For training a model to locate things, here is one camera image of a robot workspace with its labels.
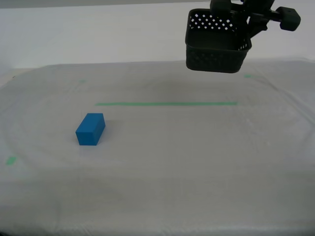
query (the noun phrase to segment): white wall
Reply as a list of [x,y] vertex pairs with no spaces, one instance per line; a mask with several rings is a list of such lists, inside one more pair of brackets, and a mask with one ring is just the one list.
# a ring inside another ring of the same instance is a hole
[[[302,17],[296,32],[270,22],[248,59],[314,57],[313,0],[276,0]],[[60,63],[185,59],[187,15],[206,2],[0,9],[0,70]]]

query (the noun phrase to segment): basket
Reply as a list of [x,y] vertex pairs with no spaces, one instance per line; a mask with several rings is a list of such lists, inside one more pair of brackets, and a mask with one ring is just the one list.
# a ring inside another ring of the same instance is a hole
[[189,12],[186,65],[191,70],[235,73],[240,70],[251,39],[234,25],[232,17],[214,17],[209,9]]

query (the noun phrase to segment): black basket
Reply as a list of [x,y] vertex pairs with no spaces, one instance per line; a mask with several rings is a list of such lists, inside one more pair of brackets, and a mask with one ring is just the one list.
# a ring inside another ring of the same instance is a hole
[[235,73],[240,70],[251,39],[234,25],[232,17],[218,18],[209,9],[189,12],[186,65],[191,70]]

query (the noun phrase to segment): blue rectangular block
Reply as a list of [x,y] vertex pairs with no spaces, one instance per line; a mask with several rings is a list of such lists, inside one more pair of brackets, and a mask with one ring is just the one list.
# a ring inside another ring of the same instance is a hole
[[88,113],[77,131],[75,131],[80,145],[97,145],[103,130],[105,120],[102,113]]

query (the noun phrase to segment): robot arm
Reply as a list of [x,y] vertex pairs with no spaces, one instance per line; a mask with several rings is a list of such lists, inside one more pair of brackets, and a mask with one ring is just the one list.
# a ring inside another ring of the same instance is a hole
[[269,21],[280,22],[280,28],[295,31],[300,25],[298,13],[287,7],[271,10],[274,0],[211,0],[209,9],[189,13],[186,45],[187,67],[192,70],[223,73],[237,72],[248,50],[251,38],[267,30]]

